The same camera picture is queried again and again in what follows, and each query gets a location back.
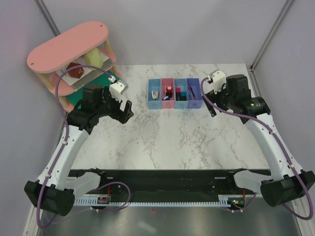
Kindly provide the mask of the red ink pen refill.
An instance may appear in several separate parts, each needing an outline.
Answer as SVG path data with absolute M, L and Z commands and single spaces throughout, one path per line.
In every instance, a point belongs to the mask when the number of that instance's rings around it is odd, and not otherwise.
M 193 100 L 196 100 L 197 98 L 196 98 L 196 96 L 195 96 L 195 93 L 194 93 L 193 88 L 192 88 L 191 85 L 189 85 L 189 90 L 190 90 L 190 92 L 191 92 L 192 99 L 193 99 Z

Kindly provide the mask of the blue highlighter black body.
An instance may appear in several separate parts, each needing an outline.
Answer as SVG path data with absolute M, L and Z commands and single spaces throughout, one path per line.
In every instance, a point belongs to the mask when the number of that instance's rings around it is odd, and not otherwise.
M 181 101 L 186 101 L 187 100 L 187 93 L 185 91 L 181 92 Z

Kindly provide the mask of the pink highlighter black body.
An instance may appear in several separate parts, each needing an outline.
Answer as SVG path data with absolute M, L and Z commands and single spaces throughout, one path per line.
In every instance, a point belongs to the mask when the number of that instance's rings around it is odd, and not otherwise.
M 181 88 L 177 87 L 175 92 L 176 101 L 181 101 Z

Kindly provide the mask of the white pink correction tape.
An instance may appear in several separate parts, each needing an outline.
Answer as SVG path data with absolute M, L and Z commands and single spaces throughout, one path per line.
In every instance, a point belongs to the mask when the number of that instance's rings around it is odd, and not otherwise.
M 152 90 L 151 91 L 151 97 L 153 101 L 159 100 L 159 91 L 158 90 Z

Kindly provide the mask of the red black round stamp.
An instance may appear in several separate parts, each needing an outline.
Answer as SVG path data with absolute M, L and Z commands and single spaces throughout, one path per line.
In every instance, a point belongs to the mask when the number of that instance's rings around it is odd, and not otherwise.
M 173 87 L 172 86 L 167 86 L 166 87 L 165 95 L 168 96 L 169 98 L 172 98 L 172 96 L 173 96 Z

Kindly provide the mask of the blue rectangular stamp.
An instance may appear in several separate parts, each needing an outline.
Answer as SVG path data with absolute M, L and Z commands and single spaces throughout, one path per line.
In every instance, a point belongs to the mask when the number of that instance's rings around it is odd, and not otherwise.
M 166 96 L 166 97 L 164 97 L 162 100 L 163 100 L 163 101 L 168 101 L 168 100 L 170 100 L 170 97 L 169 97 L 169 96 Z

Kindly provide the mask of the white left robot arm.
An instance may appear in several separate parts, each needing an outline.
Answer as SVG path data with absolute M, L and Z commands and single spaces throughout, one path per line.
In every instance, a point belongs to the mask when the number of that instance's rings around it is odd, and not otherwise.
M 125 124 L 132 116 L 132 102 L 126 101 L 121 109 L 123 94 L 128 86 L 117 81 L 109 86 L 88 85 L 83 97 L 67 115 L 62 138 L 49 163 L 36 181 L 27 181 L 24 191 L 37 209 L 66 216 L 76 199 L 94 190 L 104 193 L 108 181 L 96 171 L 87 171 L 75 180 L 68 180 L 70 169 L 84 142 L 99 119 L 110 118 Z

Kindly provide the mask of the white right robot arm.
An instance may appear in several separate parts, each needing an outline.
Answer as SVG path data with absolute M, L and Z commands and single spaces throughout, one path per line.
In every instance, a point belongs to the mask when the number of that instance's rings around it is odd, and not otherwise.
M 274 124 L 271 111 L 262 97 L 252 97 L 248 79 L 243 74 L 226 76 L 221 71 L 201 81 L 202 98 L 212 117 L 216 112 L 238 117 L 258 143 L 270 170 L 270 175 L 239 169 L 225 181 L 230 193 L 242 188 L 261 194 L 272 206 L 306 197 L 313 211 L 309 189 L 315 182 L 313 171 L 304 168 L 291 155 Z

